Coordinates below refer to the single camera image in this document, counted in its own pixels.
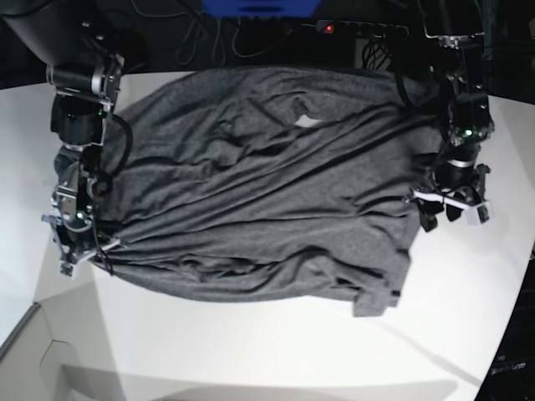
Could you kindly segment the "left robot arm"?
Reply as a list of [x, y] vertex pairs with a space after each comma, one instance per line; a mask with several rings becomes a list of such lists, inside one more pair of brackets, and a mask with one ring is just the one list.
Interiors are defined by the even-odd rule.
[[423, 176], [409, 200], [419, 211], [420, 226], [437, 228], [445, 213], [453, 222], [465, 217], [480, 226], [491, 218], [486, 198], [491, 169], [478, 162], [482, 142], [494, 131], [483, 85], [484, 27], [477, 1], [419, 1], [422, 34], [429, 40], [426, 63], [439, 87], [441, 144], [421, 155]]

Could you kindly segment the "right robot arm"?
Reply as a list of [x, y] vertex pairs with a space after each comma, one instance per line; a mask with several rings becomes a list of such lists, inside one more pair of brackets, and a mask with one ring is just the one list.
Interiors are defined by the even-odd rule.
[[120, 239], [98, 227], [99, 196], [126, 164], [133, 145], [129, 125], [115, 114], [124, 58], [112, 24], [93, 1], [3, 1], [1, 19], [46, 64], [55, 91], [50, 129], [62, 147], [50, 214], [43, 216], [60, 252], [59, 272], [99, 259]]

